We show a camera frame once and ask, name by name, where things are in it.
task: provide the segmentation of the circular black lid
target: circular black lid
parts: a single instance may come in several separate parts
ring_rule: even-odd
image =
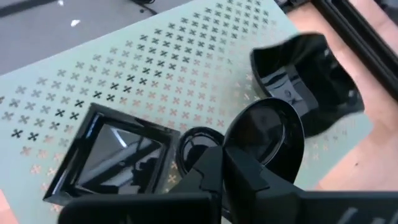
[[[176,152],[176,163],[181,176],[189,172],[207,148],[221,146],[223,141],[224,136],[211,128],[195,127],[184,133]]]
[[[300,117],[284,100],[259,100],[237,115],[225,134],[223,147],[239,147],[267,169],[293,183],[304,152]],[[228,201],[223,200],[223,216],[230,220],[229,210]]]

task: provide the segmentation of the black square frame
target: black square frame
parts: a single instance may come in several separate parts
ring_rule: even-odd
[[[163,183],[167,180],[169,165],[174,157],[180,132],[92,103],[49,189],[44,195],[44,201],[66,205],[73,198],[92,194],[92,192],[81,187],[76,187],[75,184],[101,128],[104,124],[109,123],[116,128],[137,133],[166,146],[160,153],[145,194],[153,194],[162,190]]]

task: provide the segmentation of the glossy black surface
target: glossy black surface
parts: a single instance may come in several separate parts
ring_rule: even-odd
[[[92,104],[44,200],[157,192],[179,132]]]
[[[266,98],[249,105],[229,126],[224,147],[239,147],[270,171],[294,183],[304,153],[304,131],[292,105]],[[230,218],[226,195],[223,215]]]
[[[224,136],[207,127],[195,127],[189,129],[180,138],[176,162],[181,176],[187,174],[204,151],[209,147],[221,146]]]
[[[254,49],[251,65],[257,89],[293,105],[306,137],[364,110],[358,88],[323,35],[297,35],[270,48]]]

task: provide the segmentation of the gray floor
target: gray floor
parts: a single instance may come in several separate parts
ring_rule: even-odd
[[[2,0],[1,6],[18,0]],[[157,12],[190,0],[156,0]],[[63,0],[0,19],[0,75],[151,16],[129,0]],[[75,27],[73,20],[80,20]]]

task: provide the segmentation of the black rubber part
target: black rubber part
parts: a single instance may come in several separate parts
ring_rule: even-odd
[[[348,0],[312,1],[389,94],[398,101],[398,58]]]

